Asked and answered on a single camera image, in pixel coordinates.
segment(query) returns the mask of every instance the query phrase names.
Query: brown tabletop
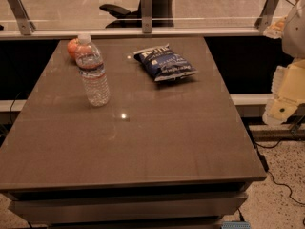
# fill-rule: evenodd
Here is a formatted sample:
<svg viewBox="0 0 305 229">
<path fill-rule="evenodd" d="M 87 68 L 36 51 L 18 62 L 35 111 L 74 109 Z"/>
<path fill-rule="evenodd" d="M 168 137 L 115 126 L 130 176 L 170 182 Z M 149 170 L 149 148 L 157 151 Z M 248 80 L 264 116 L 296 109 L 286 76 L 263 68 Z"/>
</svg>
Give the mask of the brown tabletop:
<svg viewBox="0 0 305 229">
<path fill-rule="evenodd" d="M 203 38 L 93 42 L 105 59 L 110 102 L 90 106 L 61 41 L 0 149 L 0 191 L 265 178 Z M 133 59 L 167 43 L 199 73 L 155 83 Z"/>
</svg>

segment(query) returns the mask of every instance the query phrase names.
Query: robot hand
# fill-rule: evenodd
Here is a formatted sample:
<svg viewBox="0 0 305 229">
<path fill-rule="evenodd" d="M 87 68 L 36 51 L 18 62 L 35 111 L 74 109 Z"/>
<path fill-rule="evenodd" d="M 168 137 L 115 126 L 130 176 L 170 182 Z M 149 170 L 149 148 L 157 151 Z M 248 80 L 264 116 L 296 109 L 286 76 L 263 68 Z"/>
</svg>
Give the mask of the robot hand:
<svg viewBox="0 0 305 229">
<path fill-rule="evenodd" d="M 305 59 L 296 60 L 287 68 L 278 66 L 272 92 L 274 99 L 268 101 L 263 121 L 267 125 L 280 125 L 305 103 Z"/>
</svg>

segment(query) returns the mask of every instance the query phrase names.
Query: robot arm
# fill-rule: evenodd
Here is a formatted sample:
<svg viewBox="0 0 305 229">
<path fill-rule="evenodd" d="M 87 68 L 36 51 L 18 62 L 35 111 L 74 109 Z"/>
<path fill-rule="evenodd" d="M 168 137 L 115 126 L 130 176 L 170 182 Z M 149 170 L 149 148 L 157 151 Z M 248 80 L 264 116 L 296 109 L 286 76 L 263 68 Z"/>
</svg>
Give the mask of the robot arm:
<svg viewBox="0 0 305 229">
<path fill-rule="evenodd" d="M 305 0 L 296 1 L 281 32 L 282 49 L 295 60 L 287 68 L 278 66 L 274 73 L 274 99 L 268 101 L 263 115 L 268 125 L 287 121 L 305 103 Z"/>
</svg>

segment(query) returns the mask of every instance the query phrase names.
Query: glass partition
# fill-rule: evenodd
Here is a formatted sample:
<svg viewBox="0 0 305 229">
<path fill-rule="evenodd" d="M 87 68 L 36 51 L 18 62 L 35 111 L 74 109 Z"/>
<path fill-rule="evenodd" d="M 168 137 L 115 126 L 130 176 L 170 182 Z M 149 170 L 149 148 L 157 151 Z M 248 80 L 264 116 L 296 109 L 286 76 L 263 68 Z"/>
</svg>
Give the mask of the glass partition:
<svg viewBox="0 0 305 229">
<path fill-rule="evenodd" d="M 21 0 L 36 31 L 97 31 L 115 30 L 107 28 L 115 18 L 99 7 L 105 4 L 120 6 L 131 12 L 139 11 L 140 0 Z M 167 0 L 170 5 L 162 10 L 170 10 L 173 21 L 167 30 L 205 28 L 253 28 L 260 16 L 266 0 Z M 295 0 L 280 0 L 274 19 L 286 15 Z M 131 21 L 140 21 L 140 15 Z M 154 17 L 155 21 L 167 20 Z M 16 19 L 7 0 L 0 0 L 0 24 L 2 31 L 19 32 Z"/>
</svg>

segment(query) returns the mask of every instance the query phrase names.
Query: metal post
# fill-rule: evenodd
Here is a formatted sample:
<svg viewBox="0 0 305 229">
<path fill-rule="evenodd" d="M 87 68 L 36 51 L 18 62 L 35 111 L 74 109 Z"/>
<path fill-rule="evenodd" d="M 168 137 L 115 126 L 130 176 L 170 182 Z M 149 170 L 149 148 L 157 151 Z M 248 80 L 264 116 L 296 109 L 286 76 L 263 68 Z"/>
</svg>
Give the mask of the metal post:
<svg viewBox="0 0 305 229">
<path fill-rule="evenodd" d="M 152 33 L 153 31 L 153 7 L 152 0 L 141 0 L 142 31 Z"/>
<path fill-rule="evenodd" d="M 260 31 L 264 31 L 268 26 L 271 25 L 278 1 L 279 0 L 266 0 L 264 9 L 255 22 L 255 26 Z"/>
<path fill-rule="evenodd" d="M 35 26 L 30 21 L 27 11 L 21 0 L 8 0 L 10 8 L 17 20 L 19 31 L 23 35 L 31 35 L 35 31 Z"/>
</svg>

